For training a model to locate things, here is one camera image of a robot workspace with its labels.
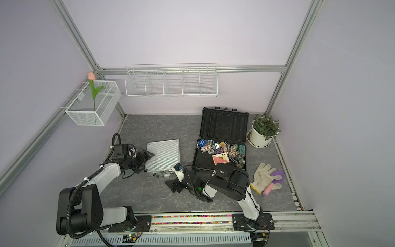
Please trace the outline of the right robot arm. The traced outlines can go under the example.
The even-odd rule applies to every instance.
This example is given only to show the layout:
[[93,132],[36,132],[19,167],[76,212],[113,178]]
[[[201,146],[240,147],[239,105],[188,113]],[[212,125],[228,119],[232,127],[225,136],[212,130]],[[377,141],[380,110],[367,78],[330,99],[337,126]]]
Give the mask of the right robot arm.
[[219,163],[205,182],[181,164],[176,164],[173,172],[177,178],[165,182],[172,193],[187,189],[197,199],[212,202],[220,192],[237,201],[242,208],[242,215],[234,215],[233,225],[236,230],[254,232],[268,229],[267,218],[252,195],[249,175],[243,169]]

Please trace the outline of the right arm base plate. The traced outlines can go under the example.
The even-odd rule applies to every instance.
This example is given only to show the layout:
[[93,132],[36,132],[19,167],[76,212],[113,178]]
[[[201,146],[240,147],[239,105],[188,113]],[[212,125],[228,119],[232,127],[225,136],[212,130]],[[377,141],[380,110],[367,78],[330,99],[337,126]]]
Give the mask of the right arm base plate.
[[271,214],[259,213],[257,220],[252,220],[243,214],[232,215],[233,228],[237,231],[255,232],[260,230],[274,230],[274,220]]

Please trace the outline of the silver aluminium poker case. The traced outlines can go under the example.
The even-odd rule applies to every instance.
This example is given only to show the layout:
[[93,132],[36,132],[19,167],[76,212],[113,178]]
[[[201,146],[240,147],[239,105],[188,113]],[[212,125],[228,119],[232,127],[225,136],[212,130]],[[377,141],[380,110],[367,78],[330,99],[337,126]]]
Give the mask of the silver aluminium poker case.
[[180,163],[178,139],[148,143],[147,151],[153,153],[154,156],[146,162],[145,171],[157,178],[170,177],[174,172],[173,167]]

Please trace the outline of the dark grey poker case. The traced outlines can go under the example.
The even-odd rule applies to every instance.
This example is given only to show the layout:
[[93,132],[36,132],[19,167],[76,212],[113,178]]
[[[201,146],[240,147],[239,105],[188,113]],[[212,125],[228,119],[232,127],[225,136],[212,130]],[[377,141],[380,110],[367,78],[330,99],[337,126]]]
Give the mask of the dark grey poker case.
[[[215,143],[226,142],[244,144],[246,142],[249,114],[228,108],[203,108],[199,132],[200,140],[212,140]],[[191,164],[194,172],[213,172],[215,164],[212,155],[197,147]]]

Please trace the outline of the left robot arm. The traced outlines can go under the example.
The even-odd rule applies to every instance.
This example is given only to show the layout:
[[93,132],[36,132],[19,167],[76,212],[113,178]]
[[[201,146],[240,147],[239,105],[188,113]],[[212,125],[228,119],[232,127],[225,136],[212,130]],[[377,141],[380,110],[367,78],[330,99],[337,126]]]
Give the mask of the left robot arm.
[[138,151],[134,145],[122,143],[120,134],[115,133],[109,154],[99,169],[78,185],[60,192],[57,233],[79,239],[93,232],[100,235],[103,230],[113,229],[132,232],[132,239],[137,240],[148,232],[150,216],[137,217],[130,206],[103,207],[100,195],[114,179],[127,178],[127,170],[134,175],[141,173],[146,162],[154,156],[146,149]]

